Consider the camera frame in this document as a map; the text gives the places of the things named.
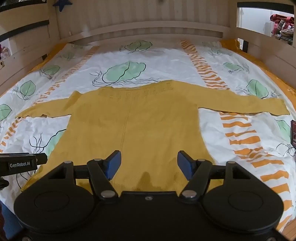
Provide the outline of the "dark red box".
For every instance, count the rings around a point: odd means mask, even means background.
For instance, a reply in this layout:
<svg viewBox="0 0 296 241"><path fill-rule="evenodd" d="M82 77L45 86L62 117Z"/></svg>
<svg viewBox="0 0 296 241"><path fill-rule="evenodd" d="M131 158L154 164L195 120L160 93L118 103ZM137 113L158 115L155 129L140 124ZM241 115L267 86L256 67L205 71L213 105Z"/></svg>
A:
<svg viewBox="0 0 296 241"><path fill-rule="evenodd" d="M290 124L290 143L296 149L296 121L291 120Z"/></svg>

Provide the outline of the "white leaf print bedsheet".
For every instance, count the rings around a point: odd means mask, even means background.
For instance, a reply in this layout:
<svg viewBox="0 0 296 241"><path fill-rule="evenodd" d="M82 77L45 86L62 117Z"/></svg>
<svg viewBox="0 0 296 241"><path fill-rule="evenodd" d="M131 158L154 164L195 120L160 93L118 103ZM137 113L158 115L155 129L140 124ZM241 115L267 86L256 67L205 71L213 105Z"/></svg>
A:
<svg viewBox="0 0 296 241"><path fill-rule="evenodd" d="M37 102L66 98L74 91L136 87L167 79L285 101L289 115L199 110L202 137L215 162L238 162L281 197L284 211L278 229L283 230L295 218L295 149L290 144L295 109L257 65L220 42L133 40L100 47L62 45L1 96L1 151L53 151L69 118L16 117Z"/></svg>

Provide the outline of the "yellow knit sweater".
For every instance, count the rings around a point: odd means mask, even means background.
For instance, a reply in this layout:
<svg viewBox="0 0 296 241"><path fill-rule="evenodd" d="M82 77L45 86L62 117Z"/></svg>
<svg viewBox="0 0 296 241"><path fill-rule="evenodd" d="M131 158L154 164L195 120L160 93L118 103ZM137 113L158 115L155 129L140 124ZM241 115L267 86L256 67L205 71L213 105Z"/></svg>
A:
<svg viewBox="0 0 296 241"><path fill-rule="evenodd" d="M112 179L117 192L177 191L187 180L178 168L177 153L212 160L199 126L200 108L228 113L289 112L283 100L259 99L166 80L136 88L102 87L68 98L38 103L20 117L70 116L48 161L27 182L32 185L65 161L84 165L121 152L121 166Z"/></svg>

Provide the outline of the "yellow mattress cover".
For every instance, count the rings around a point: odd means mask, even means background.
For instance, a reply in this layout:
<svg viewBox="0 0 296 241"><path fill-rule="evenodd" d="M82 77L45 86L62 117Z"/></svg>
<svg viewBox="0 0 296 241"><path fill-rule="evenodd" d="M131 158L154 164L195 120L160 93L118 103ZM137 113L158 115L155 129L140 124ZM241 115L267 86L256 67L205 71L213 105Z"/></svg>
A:
<svg viewBox="0 0 296 241"><path fill-rule="evenodd" d="M285 94L285 96L290 100L292 103L294 109L296 104L296 98L295 98L295 89L288 84L286 84L284 81L282 81L280 78L278 78L276 75L274 75L272 72L269 71L267 66L260 60L256 59L254 56L243 52L239 47L239 41L236 39L228 39L228 40L220 40L221 46L223 48L226 48L228 50L231 50L245 59L249 60L253 64L257 65Z"/></svg>

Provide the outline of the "beige wooden bed frame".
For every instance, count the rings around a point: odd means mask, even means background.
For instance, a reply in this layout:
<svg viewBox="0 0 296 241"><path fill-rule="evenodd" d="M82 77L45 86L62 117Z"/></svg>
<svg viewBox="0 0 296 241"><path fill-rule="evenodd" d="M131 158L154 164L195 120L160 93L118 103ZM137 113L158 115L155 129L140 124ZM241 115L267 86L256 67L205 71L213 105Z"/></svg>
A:
<svg viewBox="0 0 296 241"><path fill-rule="evenodd" d="M244 51L295 87L295 45L240 27L241 8L295 11L295 1L71 1L62 10L55 1L1 1L1 40L11 53L1 61L1 92L59 42L143 36L241 39Z"/></svg>

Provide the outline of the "pile of colourful clothes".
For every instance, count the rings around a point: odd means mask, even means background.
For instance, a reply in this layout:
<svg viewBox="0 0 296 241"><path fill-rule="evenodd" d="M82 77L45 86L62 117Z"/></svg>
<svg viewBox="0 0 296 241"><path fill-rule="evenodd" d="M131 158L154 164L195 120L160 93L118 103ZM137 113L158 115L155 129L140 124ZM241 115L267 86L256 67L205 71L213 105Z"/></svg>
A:
<svg viewBox="0 0 296 241"><path fill-rule="evenodd" d="M292 46L295 29L294 17L273 14L270 17L270 21L274 23L273 30L271 31L272 36Z"/></svg>

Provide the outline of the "blue star decoration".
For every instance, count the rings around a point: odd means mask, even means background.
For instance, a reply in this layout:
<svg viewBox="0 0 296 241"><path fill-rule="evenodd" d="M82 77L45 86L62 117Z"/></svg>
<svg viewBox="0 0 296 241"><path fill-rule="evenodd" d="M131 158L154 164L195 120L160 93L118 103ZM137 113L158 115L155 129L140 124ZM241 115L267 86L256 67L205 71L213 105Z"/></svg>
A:
<svg viewBox="0 0 296 241"><path fill-rule="evenodd" d="M65 6L73 5L70 0L57 0L53 6L59 8L59 12L62 12Z"/></svg>

